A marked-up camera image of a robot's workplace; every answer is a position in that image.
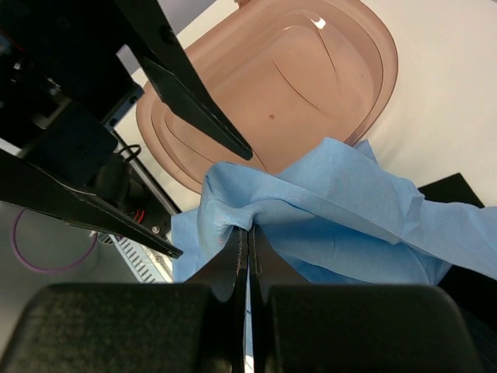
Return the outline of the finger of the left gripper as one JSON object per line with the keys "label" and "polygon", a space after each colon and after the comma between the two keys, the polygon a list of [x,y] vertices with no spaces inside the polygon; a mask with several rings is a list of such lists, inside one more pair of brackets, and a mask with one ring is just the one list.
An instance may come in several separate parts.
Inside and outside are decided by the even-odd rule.
{"label": "finger of the left gripper", "polygon": [[179,118],[245,160],[252,148],[214,102],[156,1],[114,1],[120,32],[150,83]]}
{"label": "finger of the left gripper", "polygon": [[95,194],[66,186],[5,151],[1,151],[1,200],[80,228],[120,235],[173,259],[182,255],[182,250]]}

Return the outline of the light blue shirt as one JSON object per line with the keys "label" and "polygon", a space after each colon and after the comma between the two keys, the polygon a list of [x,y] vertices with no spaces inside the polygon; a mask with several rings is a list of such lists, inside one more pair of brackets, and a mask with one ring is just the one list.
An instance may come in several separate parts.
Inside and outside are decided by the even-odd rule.
{"label": "light blue shirt", "polygon": [[217,255],[234,228],[261,226],[319,284],[438,284],[452,266],[496,276],[496,209],[429,201],[384,171],[368,142],[331,138],[277,175],[219,162],[200,205],[172,218],[175,281]]}

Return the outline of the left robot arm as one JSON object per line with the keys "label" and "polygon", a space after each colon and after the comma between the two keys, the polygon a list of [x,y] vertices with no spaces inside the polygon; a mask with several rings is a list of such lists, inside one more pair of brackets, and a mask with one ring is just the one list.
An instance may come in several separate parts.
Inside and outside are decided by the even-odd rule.
{"label": "left robot arm", "polygon": [[151,189],[117,151],[114,127],[142,88],[118,58],[129,47],[160,100],[244,159],[252,149],[213,101],[156,1],[3,1],[1,199],[171,258],[144,223]]}

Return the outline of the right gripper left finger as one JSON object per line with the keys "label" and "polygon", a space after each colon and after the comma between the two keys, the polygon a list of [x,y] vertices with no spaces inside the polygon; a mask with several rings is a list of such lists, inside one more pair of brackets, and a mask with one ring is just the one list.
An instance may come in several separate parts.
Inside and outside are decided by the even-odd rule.
{"label": "right gripper left finger", "polygon": [[3,372],[241,372],[247,234],[181,284],[57,284],[25,307]]}

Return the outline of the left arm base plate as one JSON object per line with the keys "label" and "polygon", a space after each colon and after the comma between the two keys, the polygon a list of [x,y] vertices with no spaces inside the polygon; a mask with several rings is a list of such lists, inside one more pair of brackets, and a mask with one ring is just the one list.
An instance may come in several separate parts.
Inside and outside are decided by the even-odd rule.
{"label": "left arm base plate", "polygon": [[133,167],[132,179],[145,189],[146,198],[135,218],[152,233],[166,238],[171,232],[171,219],[180,212],[179,206],[165,192],[139,158],[129,161]]}

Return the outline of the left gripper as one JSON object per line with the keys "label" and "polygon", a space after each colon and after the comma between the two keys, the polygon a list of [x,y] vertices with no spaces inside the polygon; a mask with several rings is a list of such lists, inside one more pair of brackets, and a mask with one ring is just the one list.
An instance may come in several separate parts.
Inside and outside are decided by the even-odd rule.
{"label": "left gripper", "polygon": [[113,1],[3,1],[2,139],[66,182],[90,181],[135,89],[117,56],[126,41]]}

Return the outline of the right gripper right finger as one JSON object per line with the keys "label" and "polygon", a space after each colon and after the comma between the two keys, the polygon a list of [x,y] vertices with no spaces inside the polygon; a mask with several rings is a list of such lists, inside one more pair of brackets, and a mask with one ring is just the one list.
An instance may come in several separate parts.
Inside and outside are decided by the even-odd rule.
{"label": "right gripper right finger", "polygon": [[248,233],[257,372],[494,372],[496,333],[443,289],[312,284]]}

